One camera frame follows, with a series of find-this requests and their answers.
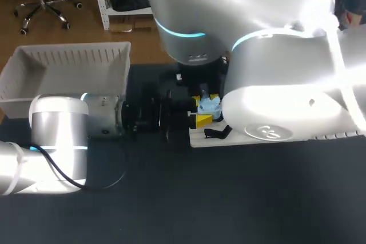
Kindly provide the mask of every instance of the black table surface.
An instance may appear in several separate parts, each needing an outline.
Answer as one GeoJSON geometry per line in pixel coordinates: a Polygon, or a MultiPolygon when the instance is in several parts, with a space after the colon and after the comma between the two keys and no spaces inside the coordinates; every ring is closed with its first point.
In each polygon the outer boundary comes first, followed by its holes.
{"type": "MultiPolygon", "coordinates": [[[[132,66],[128,97],[170,66],[132,66]]],[[[3,141],[30,138],[5,119],[3,141]]],[[[100,193],[0,197],[0,243],[366,243],[366,140],[192,149],[186,133],[92,141],[100,193]]]]}

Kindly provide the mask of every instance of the yellow object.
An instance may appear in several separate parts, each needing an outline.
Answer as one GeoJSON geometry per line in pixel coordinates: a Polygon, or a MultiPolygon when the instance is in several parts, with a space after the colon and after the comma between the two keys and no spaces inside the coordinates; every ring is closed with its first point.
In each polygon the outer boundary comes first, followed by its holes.
{"type": "Polygon", "coordinates": [[[196,115],[196,128],[204,127],[212,123],[212,115],[197,114],[196,115]]]}
{"type": "Polygon", "coordinates": [[[199,106],[199,101],[201,101],[201,97],[199,95],[195,96],[195,97],[192,97],[196,100],[196,106],[198,107],[199,106]]]}
{"type": "Polygon", "coordinates": [[[219,94],[210,94],[210,99],[213,100],[216,97],[219,97],[219,94]]]}

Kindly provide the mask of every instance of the white plastic basket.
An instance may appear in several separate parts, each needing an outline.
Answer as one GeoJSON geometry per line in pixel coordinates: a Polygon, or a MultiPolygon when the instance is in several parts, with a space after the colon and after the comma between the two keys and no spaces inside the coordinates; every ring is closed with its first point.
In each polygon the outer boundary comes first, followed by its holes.
{"type": "Polygon", "coordinates": [[[40,94],[124,95],[130,42],[20,46],[0,75],[0,107],[27,118],[40,94]]]}

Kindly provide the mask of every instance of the blue object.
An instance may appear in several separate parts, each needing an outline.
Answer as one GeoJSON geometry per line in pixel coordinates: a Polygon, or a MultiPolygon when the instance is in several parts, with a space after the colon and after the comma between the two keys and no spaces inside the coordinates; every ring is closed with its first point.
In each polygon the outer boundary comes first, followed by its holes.
{"type": "Polygon", "coordinates": [[[220,97],[215,97],[211,100],[209,97],[202,98],[198,102],[197,112],[198,114],[210,114],[213,120],[219,119],[221,116],[220,97]]]}
{"type": "Polygon", "coordinates": [[[175,31],[170,31],[168,30],[166,27],[164,27],[162,24],[159,23],[158,20],[156,20],[155,18],[155,21],[156,21],[156,24],[159,25],[160,28],[162,28],[164,31],[166,31],[168,34],[171,34],[171,35],[174,35],[176,37],[183,37],[183,38],[195,38],[195,37],[203,37],[205,36],[206,34],[204,33],[196,33],[196,34],[180,34],[180,33],[176,33],[175,31]]]}

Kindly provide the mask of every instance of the wooden floor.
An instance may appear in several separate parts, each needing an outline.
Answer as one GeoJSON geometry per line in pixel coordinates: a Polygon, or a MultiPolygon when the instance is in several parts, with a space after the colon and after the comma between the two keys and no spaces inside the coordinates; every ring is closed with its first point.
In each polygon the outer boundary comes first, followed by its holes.
{"type": "Polygon", "coordinates": [[[132,43],[132,64],[172,61],[162,49],[158,32],[111,33],[105,31],[97,0],[79,1],[83,3],[81,10],[76,9],[71,3],[55,6],[70,22],[70,30],[61,29],[61,23],[55,16],[42,11],[31,20],[28,35],[21,35],[19,30],[22,20],[30,10],[22,8],[19,11],[19,17],[14,18],[13,7],[19,3],[32,2],[32,0],[0,0],[0,70],[3,69],[16,47],[54,43],[129,41],[132,43]]]}

